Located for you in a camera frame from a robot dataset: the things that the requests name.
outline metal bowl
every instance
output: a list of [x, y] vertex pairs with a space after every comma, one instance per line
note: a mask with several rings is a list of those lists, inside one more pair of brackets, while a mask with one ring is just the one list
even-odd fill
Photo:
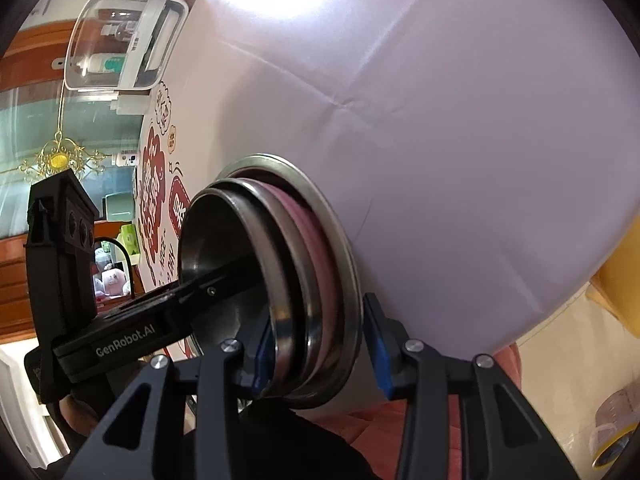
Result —
[[259, 316], [268, 304], [275, 360], [271, 383], [263, 394], [284, 384], [295, 352], [294, 307], [267, 214], [242, 194], [204, 189], [191, 201], [178, 243], [178, 277], [191, 280], [240, 256], [255, 253], [264, 283], [219, 303], [193, 322], [191, 343], [202, 355], [206, 347], [235, 337], [240, 325]]
[[299, 329], [296, 330], [296, 355], [293, 359], [289, 379], [281, 391], [289, 392], [308, 380], [319, 366], [318, 355], [322, 343], [322, 311], [321, 294], [312, 255], [309, 253], [305, 240], [293, 218], [289, 215], [280, 200], [266, 184], [257, 180], [244, 178], [224, 178], [215, 181], [211, 187], [230, 189], [247, 196], [256, 207], [264, 208], [273, 218], [280, 235], [288, 249], [288, 254], [281, 254], [281, 260], [291, 260], [295, 276], [287, 273], [292, 282], [290, 290], [300, 290], [300, 312], [294, 312], [294, 319], [300, 319]]
[[314, 408], [331, 400], [343, 388], [362, 339], [362, 295], [349, 240], [331, 206], [309, 178], [287, 160], [267, 154], [250, 155], [230, 164], [218, 178], [252, 178], [279, 187], [311, 210], [332, 251], [340, 280], [337, 319], [340, 330], [324, 367], [286, 397], [293, 407]]

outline beige floor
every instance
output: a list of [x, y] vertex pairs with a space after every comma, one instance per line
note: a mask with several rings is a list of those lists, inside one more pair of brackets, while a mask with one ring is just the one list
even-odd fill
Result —
[[582, 480], [590, 467], [594, 414], [613, 392], [640, 377], [640, 340], [584, 295], [574, 296], [518, 340], [522, 389]]

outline wooden cabinet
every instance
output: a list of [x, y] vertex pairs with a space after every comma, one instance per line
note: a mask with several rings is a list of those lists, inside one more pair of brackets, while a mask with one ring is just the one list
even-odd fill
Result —
[[[96, 222], [95, 236], [115, 238], [122, 224]], [[0, 344], [35, 337], [27, 287], [26, 241], [26, 234], [0, 240]], [[137, 294], [142, 294], [142, 282], [135, 267], [133, 287]], [[112, 300], [110, 306], [125, 300]]]

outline white table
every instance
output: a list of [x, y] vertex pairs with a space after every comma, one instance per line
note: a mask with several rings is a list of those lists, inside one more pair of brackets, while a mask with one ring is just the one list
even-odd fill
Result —
[[[638, 210], [640, 59], [600, 0], [197, 0], [164, 83], [141, 147], [160, 131], [165, 261], [176, 174], [191, 197], [275, 153], [332, 204], [363, 289], [446, 354], [543, 320]], [[175, 276], [159, 260], [146, 288]]]

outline silver bolt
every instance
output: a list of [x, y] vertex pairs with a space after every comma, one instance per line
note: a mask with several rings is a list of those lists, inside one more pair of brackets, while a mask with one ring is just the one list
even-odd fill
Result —
[[154, 355], [151, 358], [151, 367], [159, 370], [169, 364], [169, 358], [166, 355]]
[[476, 364], [481, 368], [491, 368], [494, 366], [494, 358], [487, 354], [476, 357]]
[[222, 348], [222, 351], [228, 354], [237, 352], [241, 346], [242, 345], [238, 341], [238, 339], [225, 339], [222, 343], [220, 343], [220, 348]]
[[407, 342], [404, 343], [404, 348], [406, 348], [408, 352], [418, 353], [424, 350], [424, 343], [419, 339], [408, 339]]

